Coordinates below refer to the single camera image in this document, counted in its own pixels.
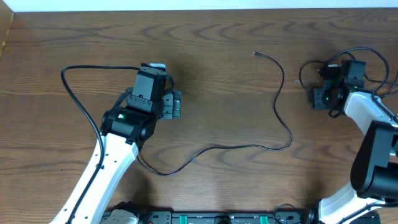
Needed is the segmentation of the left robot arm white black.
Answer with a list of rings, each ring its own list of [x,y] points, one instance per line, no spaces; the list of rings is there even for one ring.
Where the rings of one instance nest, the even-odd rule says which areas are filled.
[[[153,135],[156,122],[180,116],[181,92],[161,63],[143,63],[128,88],[95,127],[93,155],[53,223],[99,223],[127,168]]]

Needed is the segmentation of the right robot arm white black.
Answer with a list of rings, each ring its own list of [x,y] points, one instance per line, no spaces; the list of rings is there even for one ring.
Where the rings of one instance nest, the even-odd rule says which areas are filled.
[[[364,139],[353,162],[350,182],[323,198],[308,213],[307,223],[352,223],[379,208],[397,206],[397,117],[381,99],[364,89],[365,62],[342,60],[319,70],[321,88],[310,91],[312,108],[335,118],[351,118]]]

